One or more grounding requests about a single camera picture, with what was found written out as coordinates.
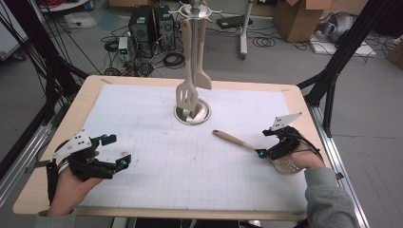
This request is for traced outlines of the white metal stand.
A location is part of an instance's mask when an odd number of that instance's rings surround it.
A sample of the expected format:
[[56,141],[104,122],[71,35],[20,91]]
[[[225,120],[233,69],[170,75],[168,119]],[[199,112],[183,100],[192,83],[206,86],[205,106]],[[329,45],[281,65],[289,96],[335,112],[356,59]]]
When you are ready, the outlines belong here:
[[243,25],[242,25],[241,34],[240,34],[240,57],[242,60],[244,60],[246,58],[247,53],[248,53],[247,29],[248,29],[248,24],[249,24],[252,7],[253,7],[253,0],[247,0],[246,11],[245,11],[245,14],[243,17]]

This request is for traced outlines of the person's left hand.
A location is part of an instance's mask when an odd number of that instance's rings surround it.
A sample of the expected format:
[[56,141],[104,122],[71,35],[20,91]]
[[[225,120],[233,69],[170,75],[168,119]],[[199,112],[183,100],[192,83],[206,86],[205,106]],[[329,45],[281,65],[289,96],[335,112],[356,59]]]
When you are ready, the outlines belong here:
[[97,178],[80,180],[67,166],[59,173],[56,192],[47,211],[47,216],[56,218],[70,214],[85,199],[86,195],[102,181],[102,179]]

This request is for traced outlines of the white grid paper mat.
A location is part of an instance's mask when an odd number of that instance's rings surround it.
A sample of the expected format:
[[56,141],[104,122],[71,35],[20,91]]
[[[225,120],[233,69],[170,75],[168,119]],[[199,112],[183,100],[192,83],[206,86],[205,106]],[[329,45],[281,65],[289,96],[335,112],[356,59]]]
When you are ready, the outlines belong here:
[[277,143],[266,137],[277,116],[288,114],[278,91],[201,91],[211,108],[202,124],[174,116],[175,90],[168,86],[105,85],[84,129],[89,136],[114,134],[99,160],[130,155],[129,167],[90,191],[85,206],[120,208],[302,212],[302,174],[281,175],[255,151],[214,136],[224,131],[256,148]]

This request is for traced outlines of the steel utensil stand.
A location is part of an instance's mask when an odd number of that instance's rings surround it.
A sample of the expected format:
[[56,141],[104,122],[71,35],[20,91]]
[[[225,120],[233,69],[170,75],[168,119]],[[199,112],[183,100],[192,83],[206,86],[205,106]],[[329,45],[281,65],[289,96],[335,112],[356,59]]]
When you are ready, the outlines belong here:
[[[183,4],[176,13],[179,13],[183,19],[188,19],[191,27],[191,70],[192,70],[192,82],[195,88],[200,88],[196,86],[195,72],[197,68],[197,57],[199,50],[199,20],[201,17],[207,16],[207,21],[213,10],[207,7],[204,0],[189,0],[188,4]],[[174,108],[174,115],[176,119],[187,125],[196,125],[206,122],[211,116],[211,107],[208,102],[204,101],[199,97],[196,108],[193,111],[188,111],[176,106]]]

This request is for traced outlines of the white flat board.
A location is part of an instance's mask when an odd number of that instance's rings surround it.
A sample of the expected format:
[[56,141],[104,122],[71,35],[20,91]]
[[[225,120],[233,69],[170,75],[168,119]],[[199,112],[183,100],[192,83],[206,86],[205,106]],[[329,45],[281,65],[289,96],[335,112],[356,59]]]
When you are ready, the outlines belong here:
[[332,42],[328,37],[323,36],[321,33],[316,32],[309,41],[310,47],[314,54],[334,55],[339,49],[342,52],[354,51],[354,57],[369,57],[374,58],[376,56],[375,51],[366,43],[362,42],[359,46],[337,45]]

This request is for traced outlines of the open cardboard box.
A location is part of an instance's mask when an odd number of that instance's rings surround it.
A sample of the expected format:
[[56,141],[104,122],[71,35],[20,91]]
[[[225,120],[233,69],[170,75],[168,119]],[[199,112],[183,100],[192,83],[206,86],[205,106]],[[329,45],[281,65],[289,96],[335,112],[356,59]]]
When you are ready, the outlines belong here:
[[369,0],[278,0],[273,23],[287,42],[310,41],[319,19],[329,12],[358,15]]

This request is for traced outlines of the grey bag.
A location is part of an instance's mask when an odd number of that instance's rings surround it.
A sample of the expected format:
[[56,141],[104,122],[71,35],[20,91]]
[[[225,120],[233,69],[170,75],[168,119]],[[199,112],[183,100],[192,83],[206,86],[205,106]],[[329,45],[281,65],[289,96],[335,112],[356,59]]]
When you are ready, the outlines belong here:
[[330,12],[319,20],[316,31],[337,43],[351,29],[354,22],[355,17],[348,12]]

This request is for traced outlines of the beige slotted spatula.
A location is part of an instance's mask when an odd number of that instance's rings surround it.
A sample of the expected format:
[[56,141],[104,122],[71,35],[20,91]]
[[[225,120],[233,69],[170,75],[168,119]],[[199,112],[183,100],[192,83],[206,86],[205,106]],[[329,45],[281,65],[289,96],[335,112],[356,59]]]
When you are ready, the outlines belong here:
[[182,20],[183,56],[185,59],[185,79],[176,88],[177,107],[193,111],[196,108],[199,95],[192,82],[191,70],[191,27],[188,19]]

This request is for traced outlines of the small grey power supply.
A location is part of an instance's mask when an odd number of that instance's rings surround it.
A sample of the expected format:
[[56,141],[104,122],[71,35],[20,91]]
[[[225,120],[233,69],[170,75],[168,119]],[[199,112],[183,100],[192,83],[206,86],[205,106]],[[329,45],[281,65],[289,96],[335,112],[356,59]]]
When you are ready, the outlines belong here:
[[129,53],[128,53],[128,38],[120,37],[118,50],[120,53],[121,60],[125,63],[129,61]]

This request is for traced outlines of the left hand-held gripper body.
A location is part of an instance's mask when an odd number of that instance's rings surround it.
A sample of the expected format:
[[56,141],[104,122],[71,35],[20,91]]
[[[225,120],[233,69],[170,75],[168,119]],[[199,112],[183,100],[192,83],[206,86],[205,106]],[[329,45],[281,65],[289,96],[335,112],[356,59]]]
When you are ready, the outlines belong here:
[[63,157],[72,173],[82,181],[91,178],[110,180],[115,174],[110,171],[113,163],[96,159],[95,151],[98,146],[93,144],[93,139],[82,129],[70,140],[62,142],[52,158]]

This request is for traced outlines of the person's right hand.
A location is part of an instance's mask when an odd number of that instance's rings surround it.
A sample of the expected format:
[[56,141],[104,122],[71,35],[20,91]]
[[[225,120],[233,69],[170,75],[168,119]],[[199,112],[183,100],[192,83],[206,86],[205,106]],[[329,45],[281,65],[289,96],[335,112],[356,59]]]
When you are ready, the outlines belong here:
[[302,142],[290,155],[280,158],[278,166],[283,174],[296,174],[303,169],[324,167],[325,164],[311,147]]

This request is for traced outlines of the flat black device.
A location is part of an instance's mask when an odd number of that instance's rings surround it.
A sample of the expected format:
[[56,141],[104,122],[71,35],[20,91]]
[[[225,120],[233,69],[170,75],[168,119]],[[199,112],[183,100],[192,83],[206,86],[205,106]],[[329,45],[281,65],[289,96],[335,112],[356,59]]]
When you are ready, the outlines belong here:
[[217,19],[216,22],[221,29],[232,29],[232,28],[241,29],[245,23],[245,16],[241,15],[241,16],[220,18]]

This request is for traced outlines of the black metal frame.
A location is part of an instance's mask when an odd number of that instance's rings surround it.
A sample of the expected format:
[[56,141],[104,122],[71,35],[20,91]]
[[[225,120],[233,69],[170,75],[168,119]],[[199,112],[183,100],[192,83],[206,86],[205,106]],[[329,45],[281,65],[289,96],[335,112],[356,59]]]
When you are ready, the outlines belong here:
[[79,79],[85,80],[88,74],[61,56],[29,0],[0,0],[0,6],[8,7],[35,48],[35,52],[31,52],[31,48],[23,41],[23,37],[11,21],[0,13],[0,22],[28,55],[37,74],[46,80],[46,102],[41,113],[44,122],[47,124],[56,116],[55,106],[57,102],[61,98],[70,99],[74,97],[80,90],[81,86],[73,76],[76,75]]
[[[346,47],[347,45],[359,46],[368,36],[372,28],[376,25],[382,15],[394,0],[369,0],[363,10],[357,16],[352,28],[339,43]],[[297,86],[300,89],[312,86],[310,92],[304,96],[308,105],[319,107],[323,97],[326,97],[325,110],[322,126],[327,134],[332,137],[331,122],[333,114],[333,104],[336,92],[336,81],[343,68],[354,56],[352,52],[342,52],[340,49],[332,56],[325,68],[317,75],[309,78]]]

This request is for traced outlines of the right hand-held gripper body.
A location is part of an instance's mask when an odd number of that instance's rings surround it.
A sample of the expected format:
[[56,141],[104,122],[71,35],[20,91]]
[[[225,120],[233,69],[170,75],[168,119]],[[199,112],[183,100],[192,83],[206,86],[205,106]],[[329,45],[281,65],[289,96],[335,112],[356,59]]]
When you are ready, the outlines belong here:
[[299,147],[300,133],[291,126],[291,123],[302,116],[301,112],[276,117],[273,125],[262,133],[264,136],[276,136],[279,142],[269,149],[261,152],[263,158],[269,158],[271,161],[280,159],[291,154]]

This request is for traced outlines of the beige perforated skimmer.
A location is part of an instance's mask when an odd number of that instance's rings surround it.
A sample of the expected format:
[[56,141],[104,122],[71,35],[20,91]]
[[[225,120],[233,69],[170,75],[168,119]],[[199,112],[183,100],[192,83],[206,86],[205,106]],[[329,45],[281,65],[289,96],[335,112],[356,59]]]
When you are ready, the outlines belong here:
[[[227,142],[236,144],[238,146],[253,150],[256,152],[256,149],[263,149],[263,148],[256,148],[254,145],[251,145],[247,142],[244,142],[232,135],[229,135],[223,131],[220,130],[214,130],[213,134],[217,137],[219,137],[220,139],[223,139]],[[276,170],[280,173],[279,170],[279,166],[278,166],[278,160],[282,157],[285,157],[287,155],[289,155],[291,153],[290,151],[290,147],[286,144],[285,141],[280,141],[279,143],[277,143],[276,145],[270,147],[269,149],[269,156],[265,159],[268,159],[271,161],[271,163],[274,165],[274,167],[276,168]]]

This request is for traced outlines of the aluminium rail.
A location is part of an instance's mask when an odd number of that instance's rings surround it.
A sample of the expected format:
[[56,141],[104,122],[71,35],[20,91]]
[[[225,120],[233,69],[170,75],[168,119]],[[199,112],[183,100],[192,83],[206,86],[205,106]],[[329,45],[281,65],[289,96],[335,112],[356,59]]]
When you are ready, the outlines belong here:
[[52,131],[52,124],[41,124],[32,134],[28,141],[22,144],[21,153],[11,164],[3,179],[0,180],[0,208],[6,203],[8,197],[14,191],[18,181],[31,167],[38,152],[41,151],[47,138]]
[[364,211],[360,205],[359,199],[355,193],[354,187],[350,181],[348,172],[344,166],[344,163],[338,153],[336,143],[334,139],[327,134],[327,131],[322,126],[323,124],[323,114],[319,107],[308,106],[308,110],[311,114],[311,117],[314,121],[314,124],[317,129],[317,133],[321,139],[321,142],[324,146],[325,154],[328,158],[328,161],[331,167],[337,174],[340,174],[340,177],[337,179],[337,183],[340,187],[342,187],[352,199],[355,206],[355,216],[357,217],[359,227],[360,228],[370,228],[370,225],[367,221],[367,218],[364,214]]

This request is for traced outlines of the beige solid spatula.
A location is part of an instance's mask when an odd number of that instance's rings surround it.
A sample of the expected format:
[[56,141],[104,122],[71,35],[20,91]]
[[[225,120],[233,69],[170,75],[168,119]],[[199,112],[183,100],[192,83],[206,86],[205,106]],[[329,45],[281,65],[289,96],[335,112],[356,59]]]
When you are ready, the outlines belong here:
[[211,79],[202,69],[206,21],[207,16],[201,17],[199,20],[199,37],[198,37],[199,50],[198,50],[195,78],[197,87],[203,89],[211,89],[212,88]]

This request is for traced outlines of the large black computer tower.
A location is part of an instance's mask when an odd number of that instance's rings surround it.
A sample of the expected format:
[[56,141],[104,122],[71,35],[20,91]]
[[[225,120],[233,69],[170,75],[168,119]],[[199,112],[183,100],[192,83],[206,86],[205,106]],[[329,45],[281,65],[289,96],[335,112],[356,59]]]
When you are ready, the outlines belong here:
[[138,56],[151,57],[151,48],[156,40],[152,8],[136,5],[129,19],[128,28]]

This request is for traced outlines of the narrow black computer tower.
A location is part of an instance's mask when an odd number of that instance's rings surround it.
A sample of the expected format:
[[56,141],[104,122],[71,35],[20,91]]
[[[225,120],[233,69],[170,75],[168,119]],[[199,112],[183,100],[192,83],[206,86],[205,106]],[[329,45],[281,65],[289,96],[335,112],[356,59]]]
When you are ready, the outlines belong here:
[[157,6],[154,8],[158,40],[162,50],[174,50],[176,48],[174,19],[169,13],[169,6]]

